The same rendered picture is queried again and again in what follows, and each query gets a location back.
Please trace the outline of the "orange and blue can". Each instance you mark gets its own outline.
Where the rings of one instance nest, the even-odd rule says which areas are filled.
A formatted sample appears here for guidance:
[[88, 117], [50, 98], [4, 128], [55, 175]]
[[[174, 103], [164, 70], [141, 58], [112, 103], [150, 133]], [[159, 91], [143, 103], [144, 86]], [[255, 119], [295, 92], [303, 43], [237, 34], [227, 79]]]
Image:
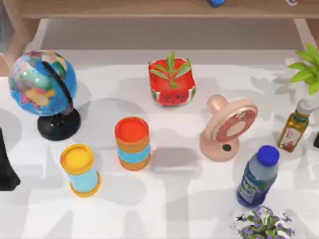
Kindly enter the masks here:
[[130, 171], [145, 168], [151, 158], [147, 122], [140, 117], [125, 117], [115, 125], [114, 134], [121, 165]]

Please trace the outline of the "watermelon plant pot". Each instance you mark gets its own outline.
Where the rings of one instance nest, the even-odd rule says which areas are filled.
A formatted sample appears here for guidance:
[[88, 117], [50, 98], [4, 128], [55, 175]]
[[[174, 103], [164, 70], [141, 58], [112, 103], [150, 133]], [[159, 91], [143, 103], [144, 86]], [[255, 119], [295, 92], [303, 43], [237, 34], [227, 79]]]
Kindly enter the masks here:
[[149, 63], [149, 81], [154, 101], [163, 107], [184, 105], [195, 96], [191, 62], [173, 52]]

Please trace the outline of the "pink desk fan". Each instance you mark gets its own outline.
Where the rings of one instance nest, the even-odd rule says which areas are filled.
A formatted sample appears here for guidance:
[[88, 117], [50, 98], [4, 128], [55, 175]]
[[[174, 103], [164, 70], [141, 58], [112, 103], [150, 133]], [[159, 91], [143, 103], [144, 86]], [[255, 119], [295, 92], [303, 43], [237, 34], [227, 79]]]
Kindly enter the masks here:
[[229, 102], [222, 95], [211, 96], [207, 107], [212, 117], [200, 134], [200, 150], [212, 161], [229, 161], [236, 156], [239, 137], [254, 123], [258, 108], [248, 98]]

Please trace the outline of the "yellow and blue can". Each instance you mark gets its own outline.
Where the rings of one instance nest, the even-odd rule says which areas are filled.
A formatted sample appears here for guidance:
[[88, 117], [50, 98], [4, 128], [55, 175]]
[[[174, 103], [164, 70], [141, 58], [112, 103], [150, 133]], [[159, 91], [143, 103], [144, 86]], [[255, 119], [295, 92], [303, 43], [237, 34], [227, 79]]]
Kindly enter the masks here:
[[87, 145], [77, 143], [66, 147], [60, 155], [60, 165], [77, 196], [90, 197], [99, 190], [100, 175], [95, 168], [94, 153]]

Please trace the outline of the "wooden shelf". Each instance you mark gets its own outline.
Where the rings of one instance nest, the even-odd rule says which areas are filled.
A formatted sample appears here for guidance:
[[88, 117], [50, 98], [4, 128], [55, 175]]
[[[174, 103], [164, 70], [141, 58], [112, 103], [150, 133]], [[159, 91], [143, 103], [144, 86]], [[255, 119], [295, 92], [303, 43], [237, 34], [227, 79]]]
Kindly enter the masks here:
[[37, 32], [43, 18], [304, 18], [319, 46], [319, 0], [225, 0], [217, 8], [208, 0], [0, 0], [13, 26], [13, 40], [0, 50], [0, 76], [10, 67]]

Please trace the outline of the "blue bottle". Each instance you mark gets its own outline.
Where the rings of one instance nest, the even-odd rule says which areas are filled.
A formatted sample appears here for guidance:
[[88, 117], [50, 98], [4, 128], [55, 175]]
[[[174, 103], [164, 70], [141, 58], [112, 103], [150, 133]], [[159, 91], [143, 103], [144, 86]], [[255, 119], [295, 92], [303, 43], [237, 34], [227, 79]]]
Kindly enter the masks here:
[[236, 196], [239, 204], [253, 208], [263, 204], [278, 174], [279, 151], [263, 145], [247, 162]]

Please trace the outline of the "blue globe on black stand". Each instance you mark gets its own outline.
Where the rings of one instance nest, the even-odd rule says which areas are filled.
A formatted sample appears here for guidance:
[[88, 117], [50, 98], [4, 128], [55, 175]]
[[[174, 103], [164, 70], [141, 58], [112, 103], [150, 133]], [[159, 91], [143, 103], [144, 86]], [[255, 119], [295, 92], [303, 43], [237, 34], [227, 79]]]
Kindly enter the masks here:
[[8, 84], [17, 104], [38, 116], [42, 137], [65, 140], [80, 128], [81, 117], [73, 106], [77, 78], [72, 64], [62, 55], [48, 50], [21, 55], [10, 71]]

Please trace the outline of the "yellow oil bottle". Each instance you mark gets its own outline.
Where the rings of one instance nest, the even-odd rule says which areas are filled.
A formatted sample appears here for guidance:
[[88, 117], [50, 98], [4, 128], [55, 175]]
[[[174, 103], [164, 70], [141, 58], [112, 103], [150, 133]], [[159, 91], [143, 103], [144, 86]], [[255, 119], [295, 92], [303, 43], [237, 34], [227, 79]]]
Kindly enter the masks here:
[[287, 152], [293, 152], [309, 125], [309, 117], [313, 112], [312, 101], [301, 99], [296, 109], [290, 114], [282, 130], [277, 146]]

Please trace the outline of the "purple flower plant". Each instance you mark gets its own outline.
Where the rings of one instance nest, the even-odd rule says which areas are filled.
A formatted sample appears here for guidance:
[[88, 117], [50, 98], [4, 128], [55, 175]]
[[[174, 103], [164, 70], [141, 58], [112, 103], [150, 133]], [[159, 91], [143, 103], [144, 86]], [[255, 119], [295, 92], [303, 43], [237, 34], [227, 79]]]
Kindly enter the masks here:
[[235, 218], [241, 239], [296, 239], [292, 218], [287, 213], [275, 214], [266, 206], [258, 206]]

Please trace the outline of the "green leafy plant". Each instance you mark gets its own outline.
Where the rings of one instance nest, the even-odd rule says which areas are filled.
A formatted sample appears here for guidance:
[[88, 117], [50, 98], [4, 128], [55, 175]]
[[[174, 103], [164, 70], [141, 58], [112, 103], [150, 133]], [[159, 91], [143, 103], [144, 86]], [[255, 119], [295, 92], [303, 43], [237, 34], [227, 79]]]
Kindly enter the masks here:
[[312, 44], [305, 44], [305, 51], [296, 51], [302, 61], [292, 63], [288, 68], [296, 70], [290, 82], [307, 84], [308, 94], [319, 92], [319, 51]]

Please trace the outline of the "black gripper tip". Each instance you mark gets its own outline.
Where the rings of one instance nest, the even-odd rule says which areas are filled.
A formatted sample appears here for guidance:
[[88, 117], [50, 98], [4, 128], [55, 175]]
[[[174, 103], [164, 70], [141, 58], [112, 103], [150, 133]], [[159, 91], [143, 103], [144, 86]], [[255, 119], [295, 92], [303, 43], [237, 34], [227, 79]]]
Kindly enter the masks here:
[[0, 127], [0, 191], [13, 191], [20, 184], [20, 178], [12, 168]]

